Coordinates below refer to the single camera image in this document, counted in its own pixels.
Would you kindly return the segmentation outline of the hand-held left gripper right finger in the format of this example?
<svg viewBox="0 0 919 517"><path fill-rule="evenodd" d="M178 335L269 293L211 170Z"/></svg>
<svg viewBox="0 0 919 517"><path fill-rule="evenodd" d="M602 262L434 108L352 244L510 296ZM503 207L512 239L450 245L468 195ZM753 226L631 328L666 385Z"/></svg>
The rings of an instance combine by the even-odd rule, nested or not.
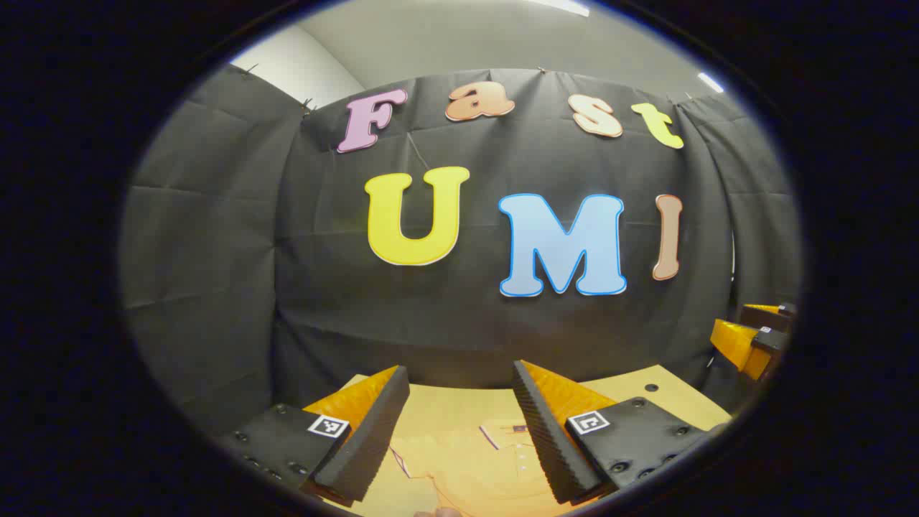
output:
<svg viewBox="0 0 919 517"><path fill-rule="evenodd" d="M659 390L647 392L648 383ZM558 503L588 503L643 483L729 421L659 365L578 383L517 360L512 387Z"/></svg>

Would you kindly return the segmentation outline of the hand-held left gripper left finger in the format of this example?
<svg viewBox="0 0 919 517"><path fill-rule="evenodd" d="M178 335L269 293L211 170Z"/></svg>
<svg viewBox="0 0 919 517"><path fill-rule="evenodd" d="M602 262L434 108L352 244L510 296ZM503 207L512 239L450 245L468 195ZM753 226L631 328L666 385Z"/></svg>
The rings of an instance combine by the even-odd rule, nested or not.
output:
<svg viewBox="0 0 919 517"><path fill-rule="evenodd" d="M395 365L304 408L276 404L216 442L277 485L348 506L370 490L409 392Z"/></svg>

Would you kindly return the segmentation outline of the orange T-shirt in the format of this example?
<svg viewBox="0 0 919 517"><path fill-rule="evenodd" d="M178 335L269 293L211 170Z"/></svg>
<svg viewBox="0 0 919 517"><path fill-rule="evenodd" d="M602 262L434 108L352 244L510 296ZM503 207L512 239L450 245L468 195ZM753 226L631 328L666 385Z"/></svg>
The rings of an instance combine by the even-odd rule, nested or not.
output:
<svg viewBox="0 0 919 517"><path fill-rule="evenodd" d="M549 487L522 419L395 438L390 449L407 478L432 482L437 508L461 517L556 517L566 510Z"/></svg>

